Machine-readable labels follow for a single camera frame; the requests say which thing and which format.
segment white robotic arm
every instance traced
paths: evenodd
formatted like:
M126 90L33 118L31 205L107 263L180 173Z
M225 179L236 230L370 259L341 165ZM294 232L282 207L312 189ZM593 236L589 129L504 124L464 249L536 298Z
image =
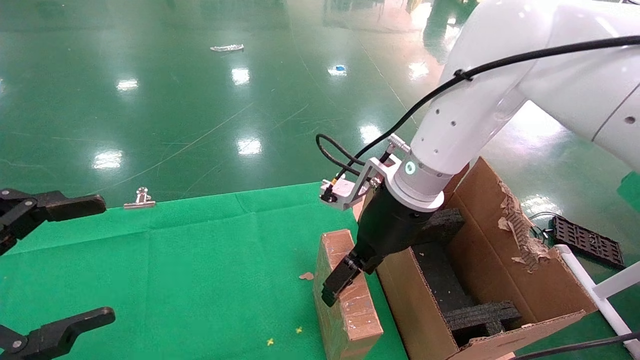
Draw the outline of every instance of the white robotic arm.
M465 24L440 82L458 69L516 54L633 35L640 35L640 6L485 0ZM390 136L390 150L401 149L403 161L371 158L356 183L324 181L321 199L339 209L360 201L370 186L381 187L360 217L355 248L325 281L324 301L332 305L360 271L371 273L386 255L412 245L442 205L450 178L527 100L640 170L640 46L616 46L518 62L476 72L469 81L458 73L462 82L432 101L410 147Z
M640 8L597 1L487 0L456 42L441 83L456 69L559 45L640 35ZM416 211L438 194L527 100L640 170L640 47L526 61L480 74L435 99L389 182ZM408 162L418 166L406 166Z

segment epoxy floor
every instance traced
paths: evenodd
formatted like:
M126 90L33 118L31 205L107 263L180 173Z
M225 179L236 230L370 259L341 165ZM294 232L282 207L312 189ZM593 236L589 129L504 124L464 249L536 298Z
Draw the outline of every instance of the epoxy floor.
M117 207L139 186L167 201L330 178L314 135L355 152L384 132L435 87L475 5L0 1L0 184ZM209 49L230 44L244 51ZM529 214L562 213L640 260L640 214L616 194L622 162L532 104L483 155ZM583 263L596 281L613 274ZM613 298L633 329L638 287ZM580 326L592 336L549 343L612 334L599 315Z

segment cardboard box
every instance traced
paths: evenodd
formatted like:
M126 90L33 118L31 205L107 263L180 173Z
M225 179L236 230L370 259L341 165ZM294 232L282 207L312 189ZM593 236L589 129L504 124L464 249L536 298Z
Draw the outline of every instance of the cardboard box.
M325 233L320 239L314 301L327 360L362 360L383 333L362 274L340 294L332 307L322 300L323 281L351 249L353 239L349 230Z
M509 358L510 352L596 310L557 251L529 236L529 219L484 159L469 171L446 207L460 209L465 218L446 248L465 291L478 304L512 301L522 319L517 329L459 347L412 249L390 255L378 267L378 277L411 359Z

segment green cloth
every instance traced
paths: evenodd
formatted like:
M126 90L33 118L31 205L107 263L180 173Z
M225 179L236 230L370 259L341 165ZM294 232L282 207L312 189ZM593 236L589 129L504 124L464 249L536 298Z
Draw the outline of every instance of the green cloth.
M45 223L0 258L0 323L26 334L112 307L116 322L81 335L68 360L324 359L312 282L298 276L314 272L321 233L355 237L357 225L350 211L322 205L317 189ZM367 359L406 359L378 278L367 282L385 331Z
M625 176L618 188L618 195L640 213L640 174L630 172Z

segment black cable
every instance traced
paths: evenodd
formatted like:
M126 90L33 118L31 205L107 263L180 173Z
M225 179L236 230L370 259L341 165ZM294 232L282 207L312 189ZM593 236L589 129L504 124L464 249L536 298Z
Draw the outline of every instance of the black cable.
M555 56L560 54L568 54L568 53L576 53L579 51L588 51L588 50L596 50L596 49L605 49L608 47L620 47L627 45L640 45L640 36L630 36L630 37L618 37L618 38L608 38L603 40L594 40L587 42L579 42L576 44L570 45L562 45L557 47L550 47L548 49L540 49L536 51L530 51L528 53L518 54L514 56L509 56L507 58L503 58L500 60L492 61L490 63L486 63L484 65L480 65L478 67L474 67L468 71L457 70L454 73L453 79L447 81L446 83L438 86L435 90L428 93L427 96L421 98L418 102L415 103L401 118L396 122L389 130L385 131L382 135L377 137L377 139L373 140L371 143L367 144L363 147L358 153L355 155L356 158L361 157L365 152L369 151L375 145L388 138L392 133L395 133L413 114L418 111L421 107L423 107L427 102L432 100L434 97L442 94L446 90L450 89L452 86L461 83L462 81L473 81L473 77L483 72L497 69L499 67L512 65L515 63L520 63L528 60L535 60L540 58L546 58L548 56ZM350 167L355 162L350 161L346 166ZM344 167L338 173L338 177L342 176L346 171Z
M359 160L358 158L355 158L342 145L340 145L338 142L336 142L333 138L331 138L330 136L327 136L325 134L317 134L316 135L316 144L318 145L318 149L320 149L320 151L323 153L323 155L326 158L331 156L331 154L329 154L329 152L320 143L320 139L321 138L325 139L326 141L328 141L331 145L333 145L336 149L338 149L338 151L340 151L341 153L343 153L343 155L345 155L347 158L349 158L349 160L353 161L354 163L356 163L358 165L364 166L364 161Z
M562 216L560 214L557 214L557 213L554 213L553 211L540 211L539 213L531 215L529 217L529 220L533 220L533 219L535 219L537 217L541 217L543 215L547 215L547 216L550 216L550 217L561 217L561 218L564 218L564 216Z
M601 339L595 341L587 341L585 343L579 343L574 345L565 345L563 347L550 348L548 350L532 352L531 354L516 356L512 360L531 360L539 357L551 356L556 354L562 354L563 352L584 350L586 348L602 347L605 345L612 345L616 343L623 343L624 341L640 339L640 331L632 332L630 334L615 336L613 338Z
M320 143L320 139L323 138L327 141L329 141L333 146L335 146L336 149L338 149L341 153L343 153L347 158L349 158L351 160L351 162L349 163L349 165L344 164L343 162L341 162L340 160L336 159L333 157L333 155L331 155ZM329 136L326 136L324 134L317 134L316 135L316 144L318 145L318 149L320 149L320 152L322 152L322 155L325 156L325 158L327 158L329 161L331 161L332 163L338 165L342 170L340 171L340 175L334 177L335 179L338 179L340 176L342 176L345 172L350 172L353 175L356 176L360 176L360 172L358 170L355 170L354 168L351 167L351 165L354 162L357 162L358 165L364 165L364 162L354 158L350 153L347 152L347 150L345 150L345 148L343 148L340 144L338 144L334 139L330 138Z

